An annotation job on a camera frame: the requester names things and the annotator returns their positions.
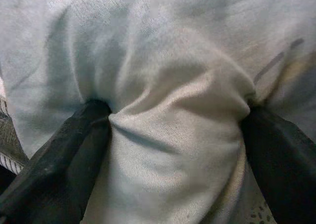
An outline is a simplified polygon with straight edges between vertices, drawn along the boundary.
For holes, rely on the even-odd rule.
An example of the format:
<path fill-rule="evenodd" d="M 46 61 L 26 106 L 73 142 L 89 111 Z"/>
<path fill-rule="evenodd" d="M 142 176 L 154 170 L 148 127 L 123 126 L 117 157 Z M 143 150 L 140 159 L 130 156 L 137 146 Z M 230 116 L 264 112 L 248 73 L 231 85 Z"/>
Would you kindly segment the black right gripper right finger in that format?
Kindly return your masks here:
<path fill-rule="evenodd" d="M 316 145 L 294 123 L 254 107 L 240 123 L 246 156 L 278 224 L 316 222 Z"/>

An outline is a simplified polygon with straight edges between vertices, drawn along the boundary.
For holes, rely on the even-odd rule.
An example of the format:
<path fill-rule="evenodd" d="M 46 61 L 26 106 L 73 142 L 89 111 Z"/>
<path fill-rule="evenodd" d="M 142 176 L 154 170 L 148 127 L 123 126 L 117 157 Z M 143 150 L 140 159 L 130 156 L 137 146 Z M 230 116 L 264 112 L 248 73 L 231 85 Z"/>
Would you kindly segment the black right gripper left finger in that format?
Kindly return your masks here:
<path fill-rule="evenodd" d="M 82 105 L 33 155 L 0 197 L 3 224 L 78 224 L 109 140 L 108 105 Z"/>

